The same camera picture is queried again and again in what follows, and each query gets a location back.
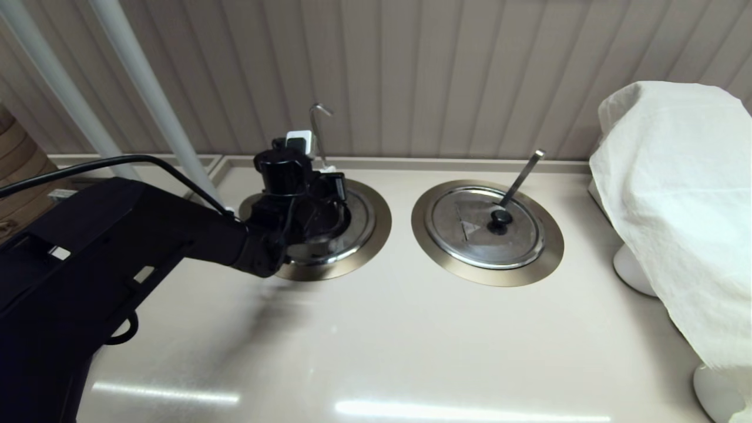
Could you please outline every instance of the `brass rim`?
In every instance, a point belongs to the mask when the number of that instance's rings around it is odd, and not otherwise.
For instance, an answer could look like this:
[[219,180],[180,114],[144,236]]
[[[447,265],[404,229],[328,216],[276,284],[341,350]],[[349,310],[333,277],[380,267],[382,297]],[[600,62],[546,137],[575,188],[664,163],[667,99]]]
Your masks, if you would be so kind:
[[418,241],[420,247],[429,255],[429,257],[431,257],[432,260],[460,278],[478,284],[495,287],[519,287],[530,285],[549,276],[554,270],[556,270],[564,256],[564,237],[562,236],[561,229],[559,229],[559,225],[556,224],[553,217],[540,204],[520,192],[517,192],[514,195],[514,199],[524,204],[528,210],[537,217],[543,225],[544,233],[546,234],[546,244],[543,248],[543,252],[541,252],[540,257],[535,261],[516,269],[483,269],[463,263],[439,248],[426,229],[426,208],[435,196],[448,190],[467,186],[484,186],[504,192],[509,189],[509,187],[506,187],[505,185],[466,179],[436,185],[420,196],[413,207],[413,234],[415,235],[415,239]]
[[[347,189],[356,191],[361,197],[369,201],[374,209],[376,224],[368,240],[357,251],[342,260],[309,266],[299,263],[284,264],[276,276],[291,281],[322,281],[337,278],[362,267],[381,251],[392,229],[392,215],[387,202],[375,190],[358,181],[348,179]],[[253,196],[243,201],[244,205],[253,201],[252,198]],[[242,210],[250,210],[250,204],[245,207],[241,206],[241,215],[243,214]]]

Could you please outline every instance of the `beige paneled wall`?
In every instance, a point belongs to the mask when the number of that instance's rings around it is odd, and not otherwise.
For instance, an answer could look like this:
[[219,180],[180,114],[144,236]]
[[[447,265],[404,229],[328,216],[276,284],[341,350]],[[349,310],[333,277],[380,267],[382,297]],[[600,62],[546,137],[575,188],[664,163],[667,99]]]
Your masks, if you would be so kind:
[[[639,80],[752,110],[749,0],[122,0],[202,153],[252,154],[322,118],[333,155],[583,159],[596,110]],[[166,144],[87,0],[29,11],[125,151]],[[0,98],[49,152],[90,151],[0,23]]]

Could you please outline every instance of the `white towel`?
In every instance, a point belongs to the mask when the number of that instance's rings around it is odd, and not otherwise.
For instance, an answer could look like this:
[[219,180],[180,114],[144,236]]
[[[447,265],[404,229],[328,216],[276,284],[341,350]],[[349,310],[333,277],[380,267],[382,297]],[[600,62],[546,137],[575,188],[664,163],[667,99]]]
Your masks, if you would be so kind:
[[637,82],[608,97],[590,158],[603,206],[700,358],[752,421],[752,118],[717,87]]

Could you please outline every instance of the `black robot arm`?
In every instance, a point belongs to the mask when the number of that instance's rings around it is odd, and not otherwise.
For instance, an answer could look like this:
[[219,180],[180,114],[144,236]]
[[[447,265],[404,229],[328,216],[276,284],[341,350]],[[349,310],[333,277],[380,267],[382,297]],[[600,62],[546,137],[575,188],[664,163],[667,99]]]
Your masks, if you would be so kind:
[[[74,421],[92,355],[132,336],[138,305],[185,257],[268,277],[288,245],[346,229],[341,173],[313,171],[284,140],[255,164],[265,191],[245,222],[112,178],[0,245],[0,421]],[[111,338],[125,321],[134,330]]]

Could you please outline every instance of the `white stand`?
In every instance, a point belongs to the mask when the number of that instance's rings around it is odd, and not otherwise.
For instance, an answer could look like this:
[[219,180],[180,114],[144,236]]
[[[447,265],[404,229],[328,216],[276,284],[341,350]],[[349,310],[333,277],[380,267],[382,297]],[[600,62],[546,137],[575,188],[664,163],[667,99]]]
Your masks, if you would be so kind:
[[645,295],[658,297],[656,292],[653,291],[653,287],[650,286],[647,276],[642,271],[640,263],[637,262],[637,257],[635,257],[632,250],[626,244],[622,245],[616,255],[614,255],[614,269],[624,283],[630,287],[635,288]]
[[702,408],[715,423],[728,423],[735,412],[744,409],[744,400],[734,385],[704,364],[695,369],[693,384]]

